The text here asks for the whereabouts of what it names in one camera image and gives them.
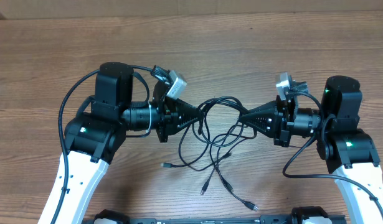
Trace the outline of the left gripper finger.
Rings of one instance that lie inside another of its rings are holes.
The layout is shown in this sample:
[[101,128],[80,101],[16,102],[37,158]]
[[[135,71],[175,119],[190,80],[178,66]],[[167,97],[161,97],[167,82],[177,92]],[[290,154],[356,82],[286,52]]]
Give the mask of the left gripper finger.
[[186,116],[178,116],[174,119],[174,134],[177,134],[178,132],[182,131],[184,128],[189,127],[190,125],[199,122],[202,119],[202,117],[186,117]]
[[181,99],[176,99],[175,101],[176,111],[179,117],[182,117],[182,120],[193,120],[193,119],[201,119],[203,113],[197,107],[182,101]]

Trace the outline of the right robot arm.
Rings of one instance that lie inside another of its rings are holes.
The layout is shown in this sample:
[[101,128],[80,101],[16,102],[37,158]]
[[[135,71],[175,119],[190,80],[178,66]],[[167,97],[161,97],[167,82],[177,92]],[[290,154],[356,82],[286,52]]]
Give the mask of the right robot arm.
[[383,223],[381,160],[373,139],[358,127],[362,102],[360,83],[346,76],[326,80],[323,97],[310,94],[306,82],[282,73],[275,100],[251,109],[240,122],[288,147],[292,136],[307,138],[326,162],[327,174],[293,174],[293,179],[333,179],[346,204],[351,223]]

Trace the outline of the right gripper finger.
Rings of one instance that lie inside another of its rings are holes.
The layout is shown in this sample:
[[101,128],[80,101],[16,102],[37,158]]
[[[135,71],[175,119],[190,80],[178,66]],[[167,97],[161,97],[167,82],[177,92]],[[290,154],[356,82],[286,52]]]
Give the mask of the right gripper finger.
[[277,114],[277,102],[275,100],[258,106],[248,111],[250,114]]
[[279,112],[255,112],[242,115],[240,122],[269,138],[277,138],[280,134],[282,118],[283,113]]

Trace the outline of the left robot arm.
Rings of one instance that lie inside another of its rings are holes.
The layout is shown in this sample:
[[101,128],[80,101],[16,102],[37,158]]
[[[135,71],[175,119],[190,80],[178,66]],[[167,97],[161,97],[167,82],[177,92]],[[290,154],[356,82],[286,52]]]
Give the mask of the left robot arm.
[[[62,124],[69,96],[82,81],[95,76],[95,92]],[[179,96],[185,79],[174,70],[107,62],[82,77],[59,109],[62,155],[54,186],[39,223],[81,223],[91,197],[116,151],[128,138],[155,130],[160,142],[202,118],[202,112]]]

